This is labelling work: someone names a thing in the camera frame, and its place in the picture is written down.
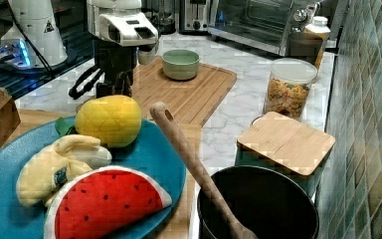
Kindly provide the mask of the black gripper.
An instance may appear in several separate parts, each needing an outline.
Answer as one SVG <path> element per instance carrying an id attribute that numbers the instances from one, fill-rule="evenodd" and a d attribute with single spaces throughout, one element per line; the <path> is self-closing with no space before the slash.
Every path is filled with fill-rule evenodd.
<path id="1" fill-rule="evenodd" d="M 93 38 L 95 64 L 104 74 L 102 83 L 96 84 L 98 98 L 124 95 L 131 97 L 133 69 L 137 65 L 136 48 Z"/>

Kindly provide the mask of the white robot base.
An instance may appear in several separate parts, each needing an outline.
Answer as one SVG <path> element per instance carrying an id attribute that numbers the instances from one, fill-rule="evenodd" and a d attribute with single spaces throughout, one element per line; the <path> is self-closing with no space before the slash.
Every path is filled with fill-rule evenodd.
<path id="1" fill-rule="evenodd" d="M 0 60 L 19 70 L 51 70 L 67 58 L 51 0 L 8 0 L 13 26 L 0 43 Z"/>

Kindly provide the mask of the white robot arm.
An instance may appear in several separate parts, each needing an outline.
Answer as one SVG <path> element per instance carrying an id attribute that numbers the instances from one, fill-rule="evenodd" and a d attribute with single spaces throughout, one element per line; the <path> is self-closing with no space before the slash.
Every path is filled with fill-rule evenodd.
<path id="1" fill-rule="evenodd" d="M 98 98 L 131 96 L 133 69 L 152 62 L 159 34 L 141 12 L 141 0 L 87 0 L 88 27 L 93 35 Z"/>

